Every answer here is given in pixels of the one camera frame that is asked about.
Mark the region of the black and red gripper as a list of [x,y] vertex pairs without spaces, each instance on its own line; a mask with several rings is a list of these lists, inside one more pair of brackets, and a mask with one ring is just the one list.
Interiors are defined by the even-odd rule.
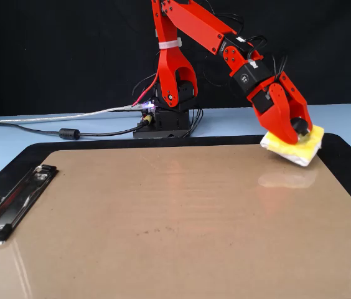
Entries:
[[264,91],[260,84],[272,77],[261,60],[243,65],[233,78],[259,114],[259,122],[285,143],[295,145],[297,133],[309,133],[312,121],[307,102],[285,72],[274,77],[274,83]]

